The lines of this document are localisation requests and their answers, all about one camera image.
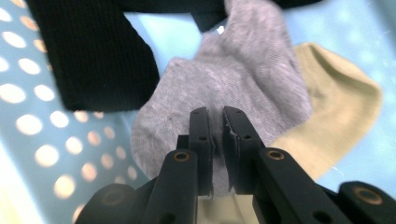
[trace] laundry basket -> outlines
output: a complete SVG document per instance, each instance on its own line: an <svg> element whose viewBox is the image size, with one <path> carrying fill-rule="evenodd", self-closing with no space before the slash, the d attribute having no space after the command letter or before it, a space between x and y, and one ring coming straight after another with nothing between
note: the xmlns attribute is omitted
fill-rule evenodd
<svg viewBox="0 0 396 224"><path fill-rule="evenodd" d="M373 129L321 179L337 190L361 180L396 197L396 1L325 0L285 11L293 44L319 43L380 84ZM192 58L201 34L189 14L126 14L153 49L160 74ZM147 178L131 156L136 111L64 109L39 29L23 0L0 2L0 222L73 223L100 188Z"/></svg>

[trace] gray cloth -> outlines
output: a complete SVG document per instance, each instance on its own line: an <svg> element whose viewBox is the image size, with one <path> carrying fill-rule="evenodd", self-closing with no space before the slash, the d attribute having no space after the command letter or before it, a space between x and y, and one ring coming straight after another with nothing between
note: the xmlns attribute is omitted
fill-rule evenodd
<svg viewBox="0 0 396 224"><path fill-rule="evenodd" d="M206 106L216 144L215 196L225 195L222 110L242 109L264 144L306 121L311 104L280 9L266 0L226 0L222 35L205 34L194 60L172 60L150 100L136 116L132 153L149 177L160 172L177 136L189 133L190 112Z"/></svg>

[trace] black cloth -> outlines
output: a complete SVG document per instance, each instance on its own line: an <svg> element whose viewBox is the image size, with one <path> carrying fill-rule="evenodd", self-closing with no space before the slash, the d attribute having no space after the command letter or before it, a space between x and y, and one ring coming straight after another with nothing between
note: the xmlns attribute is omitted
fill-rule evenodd
<svg viewBox="0 0 396 224"><path fill-rule="evenodd" d="M274 0L297 7L320 0ZM69 110L140 108L154 92L158 69L149 46L124 11L190 12L201 31L226 18L223 0L27 0Z"/></svg>

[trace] gray sock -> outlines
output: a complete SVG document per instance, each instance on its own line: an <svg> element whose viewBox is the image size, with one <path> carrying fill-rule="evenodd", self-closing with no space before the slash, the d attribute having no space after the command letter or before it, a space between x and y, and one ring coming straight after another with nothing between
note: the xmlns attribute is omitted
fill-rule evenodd
<svg viewBox="0 0 396 224"><path fill-rule="evenodd" d="M208 109L216 143L215 196L227 193L222 158L222 110L242 109L268 145L306 121L311 105L279 8L267 0L226 0L222 35L205 34L194 60L172 60L151 99L136 116L132 153L153 178L177 136L189 133L190 112Z"/></svg>

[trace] tan fabric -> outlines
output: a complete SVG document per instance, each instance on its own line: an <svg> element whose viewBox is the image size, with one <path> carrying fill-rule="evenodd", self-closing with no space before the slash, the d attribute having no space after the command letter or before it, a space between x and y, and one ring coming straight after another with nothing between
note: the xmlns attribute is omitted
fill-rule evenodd
<svg viewBox="0 0 396 224"><path fill-rule="evenodd" d="M353 63L314 43L295 47L314 113L270 147L287 150L314 179L338 162L369 131L382 93ZM198 223L258 223L251 196L200 201Z"/></svg>

